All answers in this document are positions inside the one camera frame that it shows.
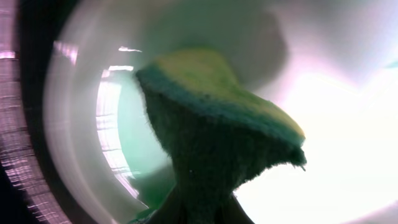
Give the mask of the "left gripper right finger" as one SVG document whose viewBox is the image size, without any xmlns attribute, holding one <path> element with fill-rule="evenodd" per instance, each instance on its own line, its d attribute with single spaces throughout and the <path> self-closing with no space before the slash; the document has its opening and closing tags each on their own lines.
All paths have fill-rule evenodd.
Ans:
<svg viewBox="0 0 398 224">
<path fill-rule="evenodd" d="M 217 210 L 217 224 L 254 224 L 248 217 L 236 196 L 231 194 Z"/>
</svg>

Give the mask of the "green scrub sponge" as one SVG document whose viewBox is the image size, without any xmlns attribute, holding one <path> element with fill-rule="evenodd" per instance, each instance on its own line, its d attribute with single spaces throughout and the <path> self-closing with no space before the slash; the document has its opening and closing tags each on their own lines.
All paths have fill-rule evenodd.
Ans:
<svg viewBox="0 0 398 224">
<path fill-rule="evenodd" d="M 217 210 L 241 185 L 281 164 L 305 166 L 302 128 L 245 90 L 219 52 L 167 53 L 135 78 L 154 134 L 172 161 L 183 223 L 217 223 Z"/>
</svg>

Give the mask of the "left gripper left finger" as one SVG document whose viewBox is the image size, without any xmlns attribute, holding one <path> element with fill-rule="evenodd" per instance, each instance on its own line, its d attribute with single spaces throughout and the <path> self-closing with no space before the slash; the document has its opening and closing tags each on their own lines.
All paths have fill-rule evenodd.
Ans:
<svg viewBox="0 0 398 224">
<path fill-rule="evenodd" d="M 178 189 L 168 194 L 165 202 L 149 218 L 146 224 L 182 224 L 183 204 Z"/>
</svg>

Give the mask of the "pale green plate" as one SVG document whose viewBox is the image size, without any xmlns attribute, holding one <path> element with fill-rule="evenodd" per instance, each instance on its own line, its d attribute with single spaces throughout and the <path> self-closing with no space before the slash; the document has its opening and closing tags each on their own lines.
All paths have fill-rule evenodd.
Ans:
<svg viewBox="0 0 398 224">
<path fill-rule="evenodd" d="M 303 169 L 237 189 L 253 222 L 397 222 L 396 1 L 82 1 L 53 43 L 44 129 L 96 223 L 127 223 L 170 183 L 132 75 L 190 44 L 223 52 L 305 131 Z"/>
</svg>

